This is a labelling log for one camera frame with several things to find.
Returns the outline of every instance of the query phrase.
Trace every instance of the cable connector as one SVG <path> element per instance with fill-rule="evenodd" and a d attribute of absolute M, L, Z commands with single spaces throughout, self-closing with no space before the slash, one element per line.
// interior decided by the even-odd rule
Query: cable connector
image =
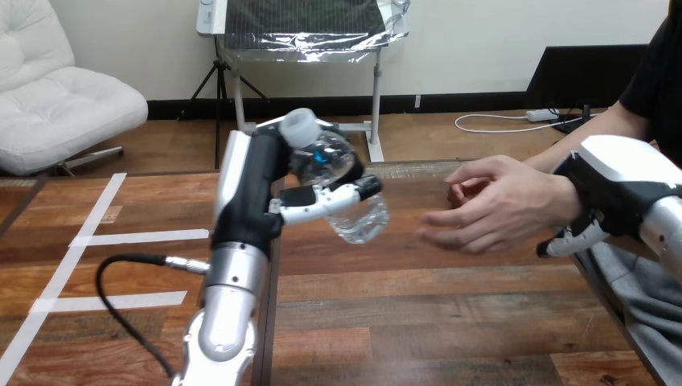
<path fill-rule="evenodd" d="M 189 273 L 196 273 L 197 275 L 204 275 L 210 266 L 207 262 L 186 259 L 184 257 L 168 256 L 166 257 L 166 266 L 172 269 L 178 269 Z"/>

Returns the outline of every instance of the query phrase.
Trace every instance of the human hand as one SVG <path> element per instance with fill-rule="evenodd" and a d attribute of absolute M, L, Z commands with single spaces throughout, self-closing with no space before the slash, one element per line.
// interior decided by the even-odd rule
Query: human hand
<path fill-rule="evenodd" d="M 489 182 L 458 209 L 425 213 L 422 223 L 450 229 L 421 228 L 420 238 L 461 253 L 487 253 L 520 244 L 543 228 L 564 226 L 580 215 L 576 189 L 566 177 L 547 175 L 513 158 L 469 162 L 446 181 L 457 185 L 471 179 Z"/>
<path fill-rule="evenodd" d="M 453 207 L 461 207 L 479 195 L 490 182 L 491 180 L 488 177 L 483 177 L 480 179 L 468 179 L 463 183 L 450 185 L 448 188 L 448 201 L 452 203 Z"/>

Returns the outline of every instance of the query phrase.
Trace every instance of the wrist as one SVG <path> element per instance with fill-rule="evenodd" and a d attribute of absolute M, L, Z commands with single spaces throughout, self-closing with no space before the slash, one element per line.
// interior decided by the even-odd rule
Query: wrist
<path fill-rule="evenodd" d="M 543 162 L 542 158 L 540 157 L 542 154 L 530 157 L 524 161 L 524 163 L 533 169 L 537 171 L 541 171 L 543 173 L 549 173 L 551 170 L 546 167 L 545 163 Z"/>
<path fill-rule="evenodd" d="M 553 225 L 565 226 L 575 220 L 582 211 L 580 196 L 573 183 L 563 175 L 553 175 Z"/>

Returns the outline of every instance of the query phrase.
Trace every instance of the gray pants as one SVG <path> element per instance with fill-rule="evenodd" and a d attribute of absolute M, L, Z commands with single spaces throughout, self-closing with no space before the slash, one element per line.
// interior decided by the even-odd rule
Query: gray pants
<path fill-rule="evenodd" d="M 607 244 L 577 262 L 659 383 L 682 384 L 682 284 L 657 262 Z"/>

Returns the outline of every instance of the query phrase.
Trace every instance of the bottle cap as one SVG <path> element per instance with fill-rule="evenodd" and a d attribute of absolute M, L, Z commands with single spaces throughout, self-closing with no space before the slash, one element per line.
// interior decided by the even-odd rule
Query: bottle cap
<path fill-rule="evenodd" d="M 320 129 L 317 117 L 311 109 L 295 109 L 286 114 L 279 125 L 279 132 L 289 146 L 301 149 L 313 144 L 319 137 Z"/>

